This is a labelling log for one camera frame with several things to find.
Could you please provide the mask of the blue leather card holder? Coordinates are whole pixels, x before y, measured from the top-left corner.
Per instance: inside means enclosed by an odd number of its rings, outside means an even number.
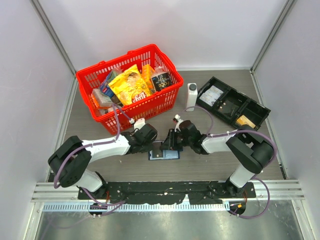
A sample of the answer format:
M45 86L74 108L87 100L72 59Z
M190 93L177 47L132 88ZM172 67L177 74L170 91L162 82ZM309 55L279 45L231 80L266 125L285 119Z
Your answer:
M150 159L150 156L151 156L151 150L150 150L148 152L148 160L155 161L155 160L178 160L178 159L180 159L180 152L177 150L162 150L162 151L163 151L162 158Z

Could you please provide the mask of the black credit card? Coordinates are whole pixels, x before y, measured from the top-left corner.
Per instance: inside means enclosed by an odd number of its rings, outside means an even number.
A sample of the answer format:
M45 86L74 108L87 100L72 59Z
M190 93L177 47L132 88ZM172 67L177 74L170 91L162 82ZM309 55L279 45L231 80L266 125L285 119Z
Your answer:
M163 157L163 151L161 150L162 142L153 142L152 143L152 150L150 151L150 159L160 159Z

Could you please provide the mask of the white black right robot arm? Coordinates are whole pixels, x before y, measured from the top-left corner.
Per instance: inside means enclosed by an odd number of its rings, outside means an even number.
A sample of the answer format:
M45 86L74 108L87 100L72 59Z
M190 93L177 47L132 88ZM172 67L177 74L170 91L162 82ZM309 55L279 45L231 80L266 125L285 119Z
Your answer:
M233 198L243 193L247 182L260 174L276 158L278 151L269 137L247 124L231 132L204 134L190 120L184 120L175 129L170 129L159 149L181 151L183 147L190 147L199 155L233 153L239 166L225 182L226 193Z

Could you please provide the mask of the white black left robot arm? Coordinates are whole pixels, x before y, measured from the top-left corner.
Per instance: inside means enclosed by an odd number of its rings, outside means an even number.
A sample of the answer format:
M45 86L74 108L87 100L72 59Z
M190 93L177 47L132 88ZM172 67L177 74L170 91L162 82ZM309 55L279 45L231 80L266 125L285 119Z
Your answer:
M80 140L69 137L48 159L54 173L53 185L68 188L76 186L92 199L102 199L108 190L107 182L88 165L104 158L146 153L152 150L157 130L150 124L135 124L134 132L125 131L115 137L98 140Z

